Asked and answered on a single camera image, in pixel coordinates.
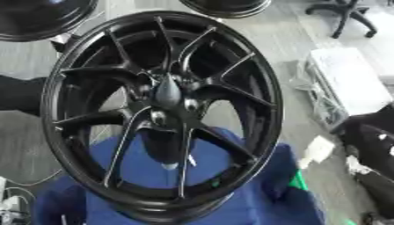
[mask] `black wheel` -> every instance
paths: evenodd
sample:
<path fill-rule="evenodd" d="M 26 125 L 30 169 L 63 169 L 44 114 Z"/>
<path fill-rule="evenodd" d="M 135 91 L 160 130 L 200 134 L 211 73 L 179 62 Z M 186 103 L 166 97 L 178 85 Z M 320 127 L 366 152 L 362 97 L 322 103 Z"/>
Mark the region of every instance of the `black wheel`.
<path fill-rule="evenodd" d="M 194 11 L 215 18 L 246 18 L 253 16 L 271 4 L 271 0 L 180 0 Z"/>
<path fill-rule="evenodd" d="M 101 112 L 119 88 L 128 104 Z M 236 144 L 201 119 L 216 100 L 230 101 L 244 129 Z M 246 38 L 212 19 L 174 11 L 117 18 L 85 34 L 63 54 L 47 80 L 41 117 L 47 141 L 65 170 L 124 215 L 151 223 L 181 223 L 209 214 L 263 168 L 281 131 L 281 90 L 264 56 Z M 122 126 L 106 170 L 90 155 L 90 128 Z M 124 180 L 120 164 L 135 136 L 147 134 L 178 163 L 173 188 Z M 173 145 L 163 145 L 165 135 Z M 187 158 L 202 139 L 225 150 L 227 170 L 187 183 Z M 219 179 L 220 184 L 212 185 Z"/>
<path fill-rule="evenodd" d="M 307 9 L 307 10 L 305 11 L 305 13 L 306 13 L 307 15 L 310 15 L 310 14 L 313 13 L 313 10 L 312 10 L 312 9 Z"/>
<path fill-rule="evenodd" d="M 65 33 L 82 23 L 98 0 L 0 1 L 0 40 L 35 41 Z"/>
<path fill-rule="evenodd" d="M 341 32 L 335 32 L 335 33 L 332 35 L 332 38 L 337 39 L 341 34 L 342 34 Z"/>
<path fill-rule="evenodd" d="M 365 37 L 366 38 L 373 38 L 374 36 L 375 36 L 375 34 L 376 34 L 377 32 L 375 32 L 375 31 L 369 31 L 369 32 L 367 32 L 366 34 L 365 34 Z"/>

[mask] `wheel lip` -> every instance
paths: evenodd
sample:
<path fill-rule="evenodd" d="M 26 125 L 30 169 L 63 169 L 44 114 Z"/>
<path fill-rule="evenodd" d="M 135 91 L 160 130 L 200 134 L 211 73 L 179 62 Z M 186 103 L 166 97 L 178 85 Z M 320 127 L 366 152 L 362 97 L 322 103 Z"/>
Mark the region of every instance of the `wheel lip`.
<path fill-rule="evenodd" d="M 21 35 L 0 33 L 0 40 L 9 41 L 9 42 L 29 42 L 36 40 L 44 40 L 44 39 L 52 38 L 62 33 L 66 33 L 72 30 L 73 28 L 79 26 L 80 24 L 82 24 L 95 11 L 98 3 L 99 0 L 90 0 L 83 13 L 71 19 L 64 25 L 56 26 L 55 28 L 46 31 L 21 34 Z"/>
<path fill-rule="evenodd" d="M 130 194 L 127 193 L 120 193 L 120 192 L 115 192 L 114 190 L 111 189 L 105 189 L 98 185 L 98 183 L 91 179 L 89 176 L 86 174 L 82 173 L 82 168 L 80 168 L 76 163 L 72 163 L 69 161 L 69 156 L 70 154 L 68 151 L 65 151 L 66 146 L 62 142 L 62 139 L 58 134 L 56 134 L 55 131 L 55 126 L 52 124 L 53 121 L 51 120 L 51 112 L 53 110 L 53 100 L 52 98 L 55 97 L 53 93 L 55 92 L 55 86 L 57 85 L 57 82 L 55 82 L 55 79 L 59 78 L 59 70 L 62 68 L 62 66 L 67 65 L 65 63 L 69 57 L 71 57 L 73 54 L 78 52 L 77 50 L 82 47 L 84 44 L 91 41 L 92 38 L 97 36 L 97 34 L 101 33 L 104 29 L 112 27 L 114 25 L 118 25 L 119 23 L 124 22 L 125 20 L 129 19 L 138 19 L 141 17 L 153 17 L 153 16 L 187 16 L 187 17 L 195 17 L 196 19 L 202 19 L 205 20 L 207 23 L 210 23 L 212 25 L 220 26 L 223 30 L 226 31 L 229 35 L 232 37 L 236 37 L 238 41 L 242 42 L 244 45 L 249 47 L 250 49 L 253 49 L 255 54 L 258 56 L 260 62 L 260 65 L 264 66 L 263 71 L 265 71 L 265 75 L 268 78 L 268 81 L 271 84 L 272 90 L 272 99 L 275 99 L 275 104 L 277 107 L 273 110 L 271 110 L 271 117 L 272 117 L 272 122 L 270 127 L 268 128 L 270 130 L 270 133 L 266 135 L 266 139 L 264 142 L 261 140 L 258 143 L 258 146 L 264 147 L 261 149 L 268 149 L 265 154 L 263 154 L 259 158 L 259 162 L 253 165 L 247 173 L 248 175 L 246 176 L 245 174 L 238 179 L 237 182 L 234 182 L 236 184 L 229 185 L 227 187 L 212 191 L 211 193 L 206 193 L 199 198 L 193 198 L 188 201 L 183 201 L 180 203 L 176 202 L 158 202 L 158 201 L 151 201 L 147 200 L 145 198 L 136 198 L 135 196 L 131 196 Z M 94 193 L 96 193 L 98 196 L 100 196 L 103 199 L 109 200 L 113 203 L 120 203 L 120 204 L 128 204 L 136 207 L 145 207 L 145 208 L 161 208 L 161 209 L 174 209 L 174 208 L 182 208 L 182 207 L 193 207 L 196 205 L 203 204 L 207 201 L 210 200 L 216 200 L 219 198 L 222 198 L 231 192 L 233 192 L 235 189 L 246 183 L 247 181 L 251 180 L 253 177 L 255 177 L 266 165 L 266 162 L 269 160 L 271 155 L 274 152 L 274 146 L 276 145 L 276 142 L 278 140 L 279 134 L 281 132 L 281 123 L 282 123 L 282 114 L 283 114 L 283 101 L 282 101 L 282 95 L 281 95 L 281 89 L 279 86 L 279 82 L 274 74 L 273 69 L 271 66 L 268 64 L 266 61 L 266 58 L 260 53 L 260 51 L 253 46 L 253 44 L 247 40 L 245 37 L 243 37 L 241 34 L 238 32 L 234 31 L 230 27 L 227 27 L 226 25 L 223 25 L 221 23 L 218 23 L 212 19 L 194 15 L 191 13 L 186 13 L 186 12 L 180 12 L 180 11 L 147 11 L 147 12 L 141 12 L 141 13 L 136 13 L 132 15 L 127 15 L 124 17 L 116 18 L 110 21 L 105 22 L 102 25 L 97 26 L 96 28 L 93 28 L 90 30 L 87 34 L 85 34 L 79 41 L 77 41 L 72 47 L 70 47 L 61 57 L 61 59 L 56 63 L 54 66 L 50 77 L 47 80 L 47 83 L 44 88 L 44 92 L 42 95 L 42 101 L 41 101 L 41 122 L 42 126 L 44 128 L 44 135 L 47 138 L 47 142 L 49 144 L 49 147 L 53 151 L 54 155 L 57 157 L 58 161 L 62 165 L 62 167 L 79 183 L 84 185 L 86 188 L 92 190 Z"/>
<path fill-rule="evenodd" d="M 198 11 L 203 15 L 207 15 L 214 18 L 247 18 L 254 16 L 263 10 L 265 10 L 270 4 L 271 0 L 267 0 L 262 2 L 261 4 L 256 5 L 254 8 L 251 8 L 247 11 L 216 11 L 205 9 L 202 6 L 198 5 L 197 3 L 190 1 L 190 0 L 179 0 L 182 4 L 189 7 L 194 11 Z"/>

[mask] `white box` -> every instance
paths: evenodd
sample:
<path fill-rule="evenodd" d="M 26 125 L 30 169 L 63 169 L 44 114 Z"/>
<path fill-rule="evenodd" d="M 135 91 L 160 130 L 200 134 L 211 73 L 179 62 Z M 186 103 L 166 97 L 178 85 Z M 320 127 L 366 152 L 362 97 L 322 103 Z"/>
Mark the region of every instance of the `white box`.
<path fill-rule="evenodd" d="M 356 48 L 313 50 L 304 67 L 304 76 L 313 82 L 310 99 L 330 131 L 350 117 L 376 113 L 393 100 Z"/>

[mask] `white object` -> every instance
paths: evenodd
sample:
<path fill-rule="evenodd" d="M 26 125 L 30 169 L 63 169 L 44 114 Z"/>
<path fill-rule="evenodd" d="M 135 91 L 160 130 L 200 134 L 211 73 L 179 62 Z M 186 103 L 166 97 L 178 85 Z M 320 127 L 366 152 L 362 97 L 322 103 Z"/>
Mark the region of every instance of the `white object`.
<path fill-rule="evenodd" d="M 0 176 L 0 203 L 3 201 L 5 183 L 7 183 L 7 180 Z"/>
<path fill-rule="evenodd" d="M 18 196 L 12 196 L 7 200 L 0 202 L 1 223 L 3 225 L 12 225 L 14 219 L 20 217 L 20 214 L 13 213 L 12 211 L 18 212 L 20 210 L 19 198 Z"/>
<path fill-rule="evenodd" d="M 350 175 L 355 175 L 356 173 L 360 173 L 362 175 L 370 173 L 372 170 L 365 166 L 361 165 L 359 160 L 355 156 L 347 157 L 347 169 Z"/>
<path fill-rule="evenodd" d="M 333 131 L 349 117 L 376 113 L 393 101 L 361 53 L 353 47 L 317 49 L 291 80 L 307 91 L 314 111 L 326 128 Z"/>
<path fill-rule="evenodd" d="M 308 168 L 312 161 L 322 163 L 334 150 L 335 144 L 322 136 L 317 136 L 305 150 L 305 156 L 298 164 L 302 170 Z"/>

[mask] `cable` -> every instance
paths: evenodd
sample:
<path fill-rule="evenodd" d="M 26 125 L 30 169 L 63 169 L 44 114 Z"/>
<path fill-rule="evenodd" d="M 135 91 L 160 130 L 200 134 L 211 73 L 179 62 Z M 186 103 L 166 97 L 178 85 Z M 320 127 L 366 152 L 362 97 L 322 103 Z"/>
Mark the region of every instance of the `cable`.
<path fill-rule="evenodd" d="M 13 187 L 7 187 L 7 188 L 4 189 L 5 192 L 6 191 L 11 191 L 11 190 L 19 190 L 19 191 L 25 192 L 28 195 L 30 195 L 30 197 L 32 197 L 33 200 L 35 200 L 34 194 L 32 194 L 30 191 L 26 190 L 25 188 L 13 186 Z M 17 195 L 17 196 L 19 196 L 20 198 L 24 199 L 25 202 L 28 204 L 28 201 L 27 201 L 27 199 L 24 196 L 21 196 L 21 195 Z"/>
<path fill-rule="evenodd" d="M 28 187 L 28 186 L 36 186 L 36 185 L 39 185 L 39 184 L 42 184 L 42 183 L 48 181 L 48 180 L 51 179 L 51 178 L 56 177 L 56 176 L 57 176 L 59 173 L 61 173 L 61 172 L 62 172 L 62 169 L 59 169 L 59 170 L 57 170 L 54 174 L 52 174 L 51 176 L 49 176 L 49 177 L 47 177 L 47 178 L 44 178 L 44 179 L 42 179 L 42 180 L 40 180 L 40 181 L 31 183 L 31 184 L 23 184 L 23 183 L 19 183 L 19 182 L 16 182 L 16 181 L 11 180 L 11 179 L 8 179 L 8 178 L 6 178 L 6 179 L 7 179 L 8 182 L 13 183 L 14 185 L 25 186 L 25 187 Z"/>
<path fill-rule="evenodd" d="M 103 15 L 105 12 L 106 11 L 101 11 L 101 12 L 99 12 L 98 14 L 96 14 L 95 16 L 93 16 L 91 18 L 87 18 L 84 22 L 82 22 L 80 25 L 78 25 L 72 32 L 70 32 L 70 34 L 75 34 L 79 30 L 79 28 L 82 27 L 82 25 L 84 25 L 85 23 L 87 23 L 87 22 L 89 22 L 89 21 L 91 21 L 91 20 L 93 20 L 95 18 L 98 18 L 99 16 Z"/>
<path fill-rule="evenodd" d="M 0 212 L 12 213 L 12 214 L 22 214 L 22 215 L 25 215 L 25 216 L 29 216 L 29 217 L 30 217 L 30 214 L 29 214 L 29 213 L 27 213 L 27 212 L 22 212 L 22 211 L 16 211 L 16 210 L 0 210 Z"/>
<path fill-rule="evenodd" d="M 111 6 L 109 7 L 108 10 L 113 9 L 116 6 L 116 4 L 111 4 Z M 86 24 L 89 21 L 92 21 L 93 19 L 98 18 L 99 16 L 103 15 L 106 12 L 106 10 L 103 10 L 99 13 L 97 13 L 96 15 L 92 16 L 91 18 L 87 18 L 84 22 L 82 22 L 80 25 L 78 25 L 72 32 L 70 32 L 69 34 L 75 34 L 81 27 L 82 25 Z"/>

